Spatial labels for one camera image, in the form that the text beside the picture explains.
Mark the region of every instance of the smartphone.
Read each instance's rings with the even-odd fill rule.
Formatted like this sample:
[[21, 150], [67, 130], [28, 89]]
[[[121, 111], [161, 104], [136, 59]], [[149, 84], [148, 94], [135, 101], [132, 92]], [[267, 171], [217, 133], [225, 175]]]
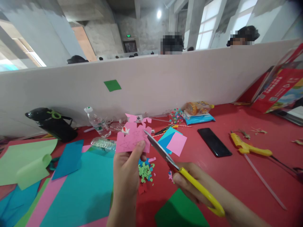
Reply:
[[224, 143], [222, 143], [222, 141], [213, 133], [210, 128], [198, 129], [198, 133], [216, 157], [232, 155]]

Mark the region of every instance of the red table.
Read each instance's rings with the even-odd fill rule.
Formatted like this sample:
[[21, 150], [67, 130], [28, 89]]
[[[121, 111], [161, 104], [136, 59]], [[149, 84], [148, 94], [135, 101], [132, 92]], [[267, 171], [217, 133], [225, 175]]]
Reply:
[[[192, 128], [177, 128], [187, 137], [187, 141], [180, 157], [171, 155], [173, 160], [194, 162], [272, 226], [301, 226], [303, 184], [269, 158], [249, 154], [255, 167], [288, 209], [283, 210], [244, 156], [237, 151], [229, 133], [231, 130], [243, 129], [251, 135], [250, 141], [247, 139], [243, 141], [261, 149], [271, 150], [277, 159], [290, 167], [303, 168], [303, 147], [291, 142], [303, 138], [303, 129], [273, 114], [262, 114], [247, 106], [218, 105], [211, 114], [216, 122], [197, 124]], [[152, 121], [152, 127], [156, 131], [166, 125], [165, 122]], [[232, 156], [216, 158], [213, 155], [197, 132], [199, 128], [208, 127], [233, 153]], [[250, 131], [252, 127], [262, 128], [268, 134], [255, 135]], [[98, 134], [95, 131], [83, 133], [84, 129], [87, 127], [78, 131], [79, 135], [74, 141], [84, 139], [84, 145], [88, 145]], [[116, 139], [116, 134], [109, 138]], [[65, 144], [58, 142], [52, 156], [60, 156], [64, 147]], [[156, 173], [156, 176], [153, 176], [153, 182], [147, 182], [148, 192], [137, 199], [137, 226], [144, 227], [156, 226], [155, 214], [177, 189], [168, 179], [169, 168], [166, 162], [153, 147], [147, 157], [157, 159], [153, 162], [155, 163], [153, 173]], [[229, 226], [226, 219], [215, 216], [206, 206], [201, 205], [199, 208], [210, 226]]]

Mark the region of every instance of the glue gun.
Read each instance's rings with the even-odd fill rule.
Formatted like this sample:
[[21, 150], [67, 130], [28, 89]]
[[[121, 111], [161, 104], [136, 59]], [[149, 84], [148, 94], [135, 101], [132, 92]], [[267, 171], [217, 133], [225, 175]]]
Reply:
[[272, 156], [272, 152], [270, 150], [262, 150], [259, 148], [255, 148], [253, 146], [248, 145], [247, 143], [243, 142], [240, 137], [233, 133], [231, 131], [231, 138], [233, 139], [234, 144], [236, 145], [237, 148], [239, 148], [239, 152], [242, 154], [249, 154], [249, 152], [253, 152], [256, 154], [260, 154], [263, 156]]

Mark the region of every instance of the doorway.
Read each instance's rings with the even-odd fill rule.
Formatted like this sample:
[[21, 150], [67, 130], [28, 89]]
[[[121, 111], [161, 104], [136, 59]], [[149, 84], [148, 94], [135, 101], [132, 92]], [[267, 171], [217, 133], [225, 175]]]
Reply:
[[126, 53], [137, 52], [136, 41], [123, 41], [123, 44]]

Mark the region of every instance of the ceiling light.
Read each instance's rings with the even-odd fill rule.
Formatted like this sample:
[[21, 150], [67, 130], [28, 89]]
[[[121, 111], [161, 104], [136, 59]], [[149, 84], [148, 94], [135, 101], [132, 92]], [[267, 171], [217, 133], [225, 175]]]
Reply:
[[161, 15], [162, 15], [161, 10], [159, 10], [157, 13], [157, 18], [160, 19]]

